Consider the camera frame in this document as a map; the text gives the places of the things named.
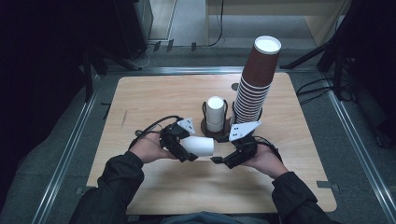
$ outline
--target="hand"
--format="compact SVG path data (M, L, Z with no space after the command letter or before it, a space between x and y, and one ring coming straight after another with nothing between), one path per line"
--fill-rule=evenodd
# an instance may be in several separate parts
M176 159L172 153L160 147L158 133L148 133L139 139L129 151L133 152L143 163L150 163L158 159Z
M256 155L242 165L255 168L273 179L289 171L268 146L261 144L257 145Z

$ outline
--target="white cup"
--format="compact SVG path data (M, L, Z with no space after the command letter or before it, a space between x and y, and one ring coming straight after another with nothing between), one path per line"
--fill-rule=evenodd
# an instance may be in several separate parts
M190 136L181 140L181 145L197 157L213 156L213 138Z
M219 96L212 96L206 104L206 128L217 133L222 130L224 122L224 100Z

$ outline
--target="stack of brown cups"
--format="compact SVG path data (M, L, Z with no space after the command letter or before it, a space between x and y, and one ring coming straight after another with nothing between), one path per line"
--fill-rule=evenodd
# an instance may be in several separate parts
M274 37L258 37L247 59L233 104L231 124L256 121L271 87L281 44Z

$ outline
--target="table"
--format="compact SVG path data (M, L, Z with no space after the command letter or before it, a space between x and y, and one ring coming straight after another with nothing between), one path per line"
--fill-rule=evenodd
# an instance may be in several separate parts
M338 18L345 14L350 0L227 0L223 15L304 16L316 44L332 35ZM220 15L221 1L205 0L206 44L209 41L209 15Z
M127 150L135 130L143 130L158 119L168 115L192 118L195 135L204 136L200 129L202 103L218 95L231 105L236 97L232 85L240 77L230 74L121 78L87 186L97 186L106 161ZM317 181L327 181L327 177L288 74L275 74L261 121L255 134L278 147L286 166L318 197L318 205L324 211L333 211L336 202L332 190L317 186ZM173 119L165 122L163 127L172 122ZM231 143L216 143L214 156L226 156L233 151ZM248 167L230 170L205 157L183 163L159 160L145 164L143 170L146 178L128 207L129 215L276 211L271 199L272 179Z

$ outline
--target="black sleeve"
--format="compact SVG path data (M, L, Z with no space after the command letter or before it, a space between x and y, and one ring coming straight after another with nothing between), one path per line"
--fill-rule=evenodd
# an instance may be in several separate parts
M272 197L283 223L336 223L317 205L317 198L294 173L287 172L273 181Z
M142 167L130 151L111 158L98 178L98 188L82 196L70 223L126 223L127 206L144 179Z

